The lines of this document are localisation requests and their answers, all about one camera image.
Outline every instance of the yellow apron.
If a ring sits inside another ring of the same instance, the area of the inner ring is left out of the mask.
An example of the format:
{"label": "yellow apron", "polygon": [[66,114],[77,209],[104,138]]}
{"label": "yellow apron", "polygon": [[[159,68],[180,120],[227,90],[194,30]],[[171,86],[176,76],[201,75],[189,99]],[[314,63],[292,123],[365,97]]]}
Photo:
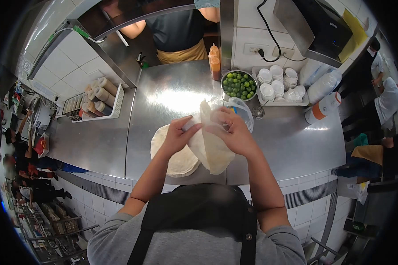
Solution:
{"label": "yellow apron", "polygon": [[383,166],[383,146],[381,145],[357,146],[351,156],[361,157]]}
{"label": "yellow apron", "polygon": [[176,52],[168,53],[161,50],[156,50],[158,59],[163,64],[177,63],[181,61],[193,61],[208,59],[205,49],[205,43],[201,39],[198,44],[186,50],[179,50]]}

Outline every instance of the white plastic basket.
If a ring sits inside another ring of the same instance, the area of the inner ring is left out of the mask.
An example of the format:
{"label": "white plastic basket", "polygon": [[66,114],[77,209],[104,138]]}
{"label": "white plastic basket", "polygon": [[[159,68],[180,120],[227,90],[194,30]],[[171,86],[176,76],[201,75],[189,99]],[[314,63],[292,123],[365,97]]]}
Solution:
{"label": "white plastic basket", "polygon": [[[266,66],[254,66],[252,67],[252,76],[255,78],[255,80],[257,80],[257,73],[261,70],[261,69],[270,69],[270,67],[266,67]],[[256,88],[257,93],[260,93],[259,91],[259,86],[257,86]],[[302,99],[302,102],[267,102],[267,104],[265,104],[266,107],[286,107],[286,106],[308,106],[309,104],[309,99],[308,99],[308,94],[307,92],[305,92],[305,96]]]}
{"label": "white plastic basket", "polygon": [[121,111],[122,99],[124,98],[124,89],[122,88],[122,83],[119,83],[117,95],[115,97],[114,106],[112,108],[112,113],[109,116],[90,118],[89,116],[83,113],[82,120],[72,121],[73,123],[80,123],[87,120],[99,120],[99,119],[115,119],[119,117],[119,113]]}

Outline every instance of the electrical outlet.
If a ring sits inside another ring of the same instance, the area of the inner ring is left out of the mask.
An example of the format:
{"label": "electrical outlet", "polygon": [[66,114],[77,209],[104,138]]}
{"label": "electrical outlet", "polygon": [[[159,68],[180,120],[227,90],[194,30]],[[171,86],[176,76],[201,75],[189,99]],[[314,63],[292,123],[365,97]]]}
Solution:
{"label": "electrical outlet", "polygon": [[262,44],[253,44],[253,43],[245,43],[245,47],[243,49],[243,54],[245,55],[258,55],[258,50],[263,49],[264,53],[269,50],[270,46],[262,45]]}
{"label": "electrical outlet", "polygon": [[[286,53],[285,56],[287,58],[289,58],[289,59],[292,59],[293,54],[295,53],[295,50],[293,50],[293,49],[280,47],[280,50],[281,50],[281,53]],[[278,48],[276,46],[276,47],[274,47],[272,56],[277,57],[278,54],[279,54],[279,51],[278,51]]]}

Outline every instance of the gray sweatshirt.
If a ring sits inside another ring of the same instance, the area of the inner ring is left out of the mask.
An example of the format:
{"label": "gray sweatshirt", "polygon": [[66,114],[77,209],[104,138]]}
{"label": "gray sweatshirt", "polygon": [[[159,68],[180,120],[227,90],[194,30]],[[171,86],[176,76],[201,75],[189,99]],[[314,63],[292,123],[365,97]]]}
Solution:
{"label": "gray sweatshirt", "polygon": [[[135,217],[116,213],[87,247],[92,265],[126,265],[140,233],[147,204]],[[239,264],[241,242],[224,229],[171,229],[155,232],[143,264]],[[281,225],[256,239],[256,264],[306,264],[297,232]]]}

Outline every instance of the metal bowl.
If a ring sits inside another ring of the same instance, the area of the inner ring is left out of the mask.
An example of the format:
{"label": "metal bowl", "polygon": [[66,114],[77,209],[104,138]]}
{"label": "metal bowl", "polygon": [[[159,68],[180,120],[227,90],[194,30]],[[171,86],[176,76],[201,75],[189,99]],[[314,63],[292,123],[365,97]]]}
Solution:
{"label": "metal bowl", "polygon": [[252,80],[255,82],[255,93],[253,94],[253,96],[252,96],[251,98],[245,99],[245,100],[243,100],[243,101],[250,101],[251,99],[253,99],[253,98],[256,96],[257,92],[258,92],[258,82],[257,82],[256,79],[252,76],[252,74],[250,74],[250,73],[248,73],[248,72],[245,72],[245,71],[242,71],[242,70],[228,71],[228,72],[225,73],[225,75],[221,78],[220,86],[221,86],[221,92],[222,92],[222,94],[223,94],[223,99],[224,99],[225,101],[228,101],[228,99],[231,98],[229,95],[227,95],[227,94],[224,92],[224,88],[223,88],[223,80],[224,80],[224,79],[226,78],[226,76],[227,76],[229,73],[231,73],[231,72],[242,72],[242,73],[244,73],[244,74],[247,74],[247,75],[249,75],[249,78],[252,79]]}

